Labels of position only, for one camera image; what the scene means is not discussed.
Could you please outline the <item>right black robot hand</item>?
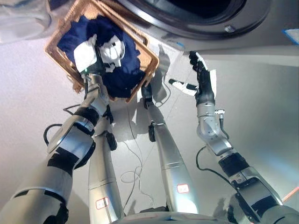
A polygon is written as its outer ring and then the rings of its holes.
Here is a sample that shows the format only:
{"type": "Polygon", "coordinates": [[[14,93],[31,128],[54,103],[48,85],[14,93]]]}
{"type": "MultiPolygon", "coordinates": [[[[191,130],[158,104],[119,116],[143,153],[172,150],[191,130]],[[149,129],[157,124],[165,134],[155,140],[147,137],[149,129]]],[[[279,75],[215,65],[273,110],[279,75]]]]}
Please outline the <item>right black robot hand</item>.
{"type": "Polygon", "coordinates": [[[194,96],[196,105],[208,103],[215,104],[215,93],[212,89],[211,71],[208,70],[204,59],[198,52],[190,51],[189,59],[192,69],[196,72],[198,86],[175,79],[169,79],[168,83],[181,92],[194,96]]]}

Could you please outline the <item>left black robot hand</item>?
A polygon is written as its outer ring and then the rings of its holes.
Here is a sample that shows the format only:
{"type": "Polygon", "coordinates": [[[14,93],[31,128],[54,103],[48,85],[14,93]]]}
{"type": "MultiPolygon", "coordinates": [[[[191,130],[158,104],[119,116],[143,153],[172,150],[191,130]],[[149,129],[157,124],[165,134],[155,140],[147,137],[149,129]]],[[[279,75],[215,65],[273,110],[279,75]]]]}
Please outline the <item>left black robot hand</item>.
{"type": "Polygon", "coordinates": [[[103,61],[108,73],[112,73],[115,68],[121,67],[121,59],[124,56],[125,49],[124,43],[115,35],[100,47],[96,45],[96,41],[97,35],[94,34],[75,48],[73,54],[77,70],[83,72],[99,60],[103,61]]]}

